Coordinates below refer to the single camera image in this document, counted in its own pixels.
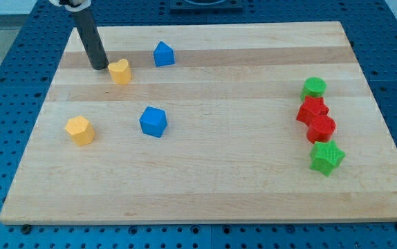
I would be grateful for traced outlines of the white pusher rod mount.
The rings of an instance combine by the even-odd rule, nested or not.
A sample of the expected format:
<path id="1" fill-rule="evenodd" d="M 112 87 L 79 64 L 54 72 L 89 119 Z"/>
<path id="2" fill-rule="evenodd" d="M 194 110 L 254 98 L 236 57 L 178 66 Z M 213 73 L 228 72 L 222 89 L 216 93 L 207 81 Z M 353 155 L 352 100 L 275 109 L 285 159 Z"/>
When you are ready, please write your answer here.
<path id="1" fill-rule="evenodd" d="M 91 6 L 91 0 L 49 0 L 57 7 L 64 6 L 70 12 L 79 12 Z"/>

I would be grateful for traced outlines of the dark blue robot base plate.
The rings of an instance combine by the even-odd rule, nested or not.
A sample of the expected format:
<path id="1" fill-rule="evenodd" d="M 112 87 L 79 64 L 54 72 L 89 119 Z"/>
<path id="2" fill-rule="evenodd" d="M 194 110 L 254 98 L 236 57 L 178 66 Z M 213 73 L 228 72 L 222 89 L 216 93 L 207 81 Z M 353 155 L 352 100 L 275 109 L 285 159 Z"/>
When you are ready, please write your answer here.
<path id="1" fill-rule="evenodd" d="M 170 12 L 242 9 L 243 0 L 169 0 Z"/>

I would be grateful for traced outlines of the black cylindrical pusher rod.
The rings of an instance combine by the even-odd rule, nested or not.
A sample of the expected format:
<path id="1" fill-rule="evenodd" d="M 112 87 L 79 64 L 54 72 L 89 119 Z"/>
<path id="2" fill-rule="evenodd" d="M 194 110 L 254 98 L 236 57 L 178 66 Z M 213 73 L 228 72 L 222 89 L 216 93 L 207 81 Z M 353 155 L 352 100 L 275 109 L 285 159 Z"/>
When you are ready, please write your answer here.
<path id="1" fill-rule="evenodd" d="M 105 69 L 109 62 L 90 8 L 73 12 L 72 16 L 91 67 Z"/>

